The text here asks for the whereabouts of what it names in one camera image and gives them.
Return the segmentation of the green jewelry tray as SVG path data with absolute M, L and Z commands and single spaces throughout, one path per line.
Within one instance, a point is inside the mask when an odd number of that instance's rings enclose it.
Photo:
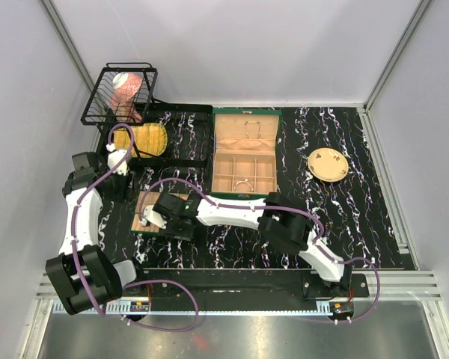
M 154 210 L 155 205 L 159 202 L 160 195 L 159 192 L 150 192 L 147 195 L 144 191 L 140 192 L 130 227 L 132 233 L 150 236 L 165 235 L 165 230 L 171 220 Z

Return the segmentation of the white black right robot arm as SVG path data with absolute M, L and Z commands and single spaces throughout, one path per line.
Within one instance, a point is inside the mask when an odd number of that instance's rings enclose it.
M 143 222 L 163 236 L 190 240 L 198 226 L 228 225 L 256 230 L 275 250 L 301 257 L 317 271 L 330 295 L 342 296 L 352 286 L 352 269 L 323 241 L 324 226 L 315 216 L 291 206 L 278 192 L 248 200 L 202 193 L 186 199 L 163 192 L 141 212 Z

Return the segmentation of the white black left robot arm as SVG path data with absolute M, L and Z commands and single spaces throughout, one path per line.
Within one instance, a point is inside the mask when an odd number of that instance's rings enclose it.
M 137 296 L 147 278 L 132 260 L 111 263 L 98 245 L 103 198 L 123 199 L 129 182 L 126 151 L 114 150 L 105 160 L 98 153 L 72 156 L 74 171 L 62 188 L 67 224 L 58 256 L 46 261 L 46 274 L 66 313 L 104 310 L 123 290 Z

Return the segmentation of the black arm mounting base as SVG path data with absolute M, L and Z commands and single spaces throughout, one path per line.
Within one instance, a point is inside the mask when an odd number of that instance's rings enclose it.
M 194 313 L 192 300 L 176 286 L 177 283 L 190 291 L 203 315 L 304 311 L 316 309 L 317 300 L 346 301 L 370 297 L 364 274 L 353 274 L 349 289 L 342 289 L 324 283 L 310 269 L 149 269 L 140 271 L 138 279 L 160 282 L 125 289 L 122 297 L 141 302 L 150 297 L 152 313 Z

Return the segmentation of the green jewelry box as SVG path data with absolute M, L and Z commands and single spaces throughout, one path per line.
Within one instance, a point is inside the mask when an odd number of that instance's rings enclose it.
M 211 192 L 217 197 L 265 197 L 278 190 L 281 112 L 216 108 Z

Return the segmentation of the yellow woven tray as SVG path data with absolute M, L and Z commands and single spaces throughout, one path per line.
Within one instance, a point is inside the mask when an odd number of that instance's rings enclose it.
M 134 144 L 138 149 L 132 149 L 132 157 L 150 158 L 161 156 L 168 146 L 168 133 L 159 123 L 146 123 L 142 126 L 131 127 L 134 134 Z M 113 134 L 113 143 L 117 149 L 127 150 L 130 144 L 129 133 L 126 129 L 117 129 Z

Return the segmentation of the red patterned cup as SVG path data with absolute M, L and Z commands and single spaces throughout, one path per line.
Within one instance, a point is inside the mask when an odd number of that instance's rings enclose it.
M 118 122 L 139 123 L 142 116 L 136 111 L 134 97 L 140 91 L 143 78 L 135 73 L 118 73 L 113 79 L 113 94 L 109 101 Z

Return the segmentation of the cream round plate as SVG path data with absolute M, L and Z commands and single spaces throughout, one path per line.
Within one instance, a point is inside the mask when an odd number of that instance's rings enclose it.
M 309 155 L 308 169 L 323 182 L 339 182 L 349 173 L 349 164 L 339 151 L 323 147 Z

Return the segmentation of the black marble pattern mat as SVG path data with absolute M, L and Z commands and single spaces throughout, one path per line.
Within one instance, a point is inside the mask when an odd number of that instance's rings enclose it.
M 278 190 L 323 222 L 329 247 L 356 266 L 370 260 L 387 270 L 412 270 L 415 263 L 404 245 L 376 171 L 362 108 L 284 107 L 277 136 L 277 159 L 257 167 L 256 175 L 276 174 Z M 309 154 L 331 147 L 345 155 L 349 174 L 340 182 L 316 179 L 307 167 Z M 187 192 L 191 182 L 212 187 L 209 161 L 204 168 L 140 166 L 125 200 L 105 199 L 98 216 L 98 243 L 114 261 L 134 259 L 145 268 L 303 269 L 305 262 L 280 254 L 257 232 L 232 226 L 198 230 L 192 241 L 175 241 L 132 230 L 136 195 L 154 191 Z

